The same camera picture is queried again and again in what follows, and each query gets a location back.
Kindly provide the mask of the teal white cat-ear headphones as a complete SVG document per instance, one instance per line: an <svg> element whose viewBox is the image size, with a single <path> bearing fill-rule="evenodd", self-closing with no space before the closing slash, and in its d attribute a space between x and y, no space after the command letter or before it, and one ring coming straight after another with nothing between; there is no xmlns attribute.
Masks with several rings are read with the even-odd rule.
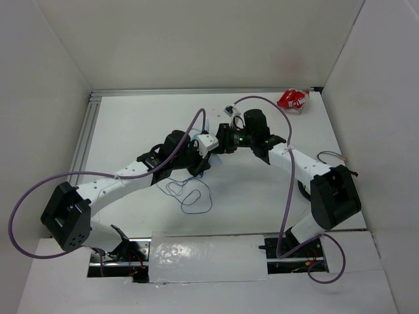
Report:
<svg viewBox="0 0 419 314"><path fill-rule="evenodd" d="M191 142L198 149L199 155L205 159L208 159L210 166L221 166L222 160L218 154L213 151L219 147L219 140L213 133L210 133L210 122L206 119L204 124L204 132L193 135Z"/></svg>

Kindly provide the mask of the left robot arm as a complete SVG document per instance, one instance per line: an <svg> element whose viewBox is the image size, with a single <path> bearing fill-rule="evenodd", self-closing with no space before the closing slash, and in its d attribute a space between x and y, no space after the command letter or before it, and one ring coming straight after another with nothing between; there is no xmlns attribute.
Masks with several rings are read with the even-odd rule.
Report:
<svg viewBox="0 0 419 314"><path fill-rule="evenodd" d="M199 175L210 168L210 152L218 145L209 133L191 139L185 132L174 130L163 143L109 178L78 186L59 184L41 222L65 252L86 246L107 253L115 261L124 260L136 245L119 227L100 224L92 217L128 194L168 178L174 170L187 169L192 176Z"/></svg>

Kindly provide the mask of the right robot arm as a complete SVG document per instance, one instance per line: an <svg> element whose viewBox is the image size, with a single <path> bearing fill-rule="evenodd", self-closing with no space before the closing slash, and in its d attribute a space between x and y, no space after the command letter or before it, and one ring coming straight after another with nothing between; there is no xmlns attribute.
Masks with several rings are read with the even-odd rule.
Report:
<svg viewBox="0 0 419 314"><path fill-rule="evenodd" d="M244 126L220 124L216 133L216 154L231 154L238 148L250 148L254 155L270 166L291 176L291 185L307 188L310 212L296 225L280 228L276 256L301 256L308 242L319 238L361 210L361 200L353 177L346 166L322 164L292 148L289 141L274 135L260 109L244 114Z"/></svg>

